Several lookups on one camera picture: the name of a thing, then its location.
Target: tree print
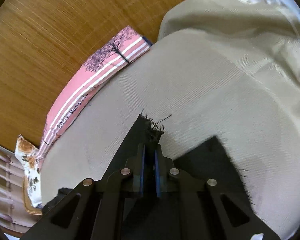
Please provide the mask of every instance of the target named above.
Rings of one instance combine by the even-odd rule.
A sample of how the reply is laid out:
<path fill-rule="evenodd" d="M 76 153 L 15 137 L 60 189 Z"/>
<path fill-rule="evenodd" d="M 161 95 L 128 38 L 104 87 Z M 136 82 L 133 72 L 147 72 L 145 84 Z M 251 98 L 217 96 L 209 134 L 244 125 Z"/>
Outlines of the tree print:
<path fill-rule="evenodd" d="M 125 27 L 119 33 L 109 40 L 101 49 L 98 49 L 93 53 L 88 60 L 83 64 L 83 67 L 89 71 L 98 71 L 103 66 L 103 61 L 112 56 L 113 54 L 119 54 L 128 64 L 129 60 L 120 52 L 120 48 L 123 43 L 130 40 L 136 32 L 130 26 Z"/>

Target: folded pink fabric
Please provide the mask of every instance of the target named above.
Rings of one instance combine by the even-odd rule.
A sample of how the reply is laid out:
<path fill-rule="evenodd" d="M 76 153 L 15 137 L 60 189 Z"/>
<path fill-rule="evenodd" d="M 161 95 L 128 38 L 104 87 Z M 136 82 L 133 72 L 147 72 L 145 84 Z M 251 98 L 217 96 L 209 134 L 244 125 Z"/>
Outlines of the folded pink fabric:
<path fill-rule="evenodd" d="M 48 115 L 36 158 L 43 160 L 52 144 L 73 123 L 101 87 L 120 69 L 149 49 L 130 26 L 92 54 L 60 93 Z"/>

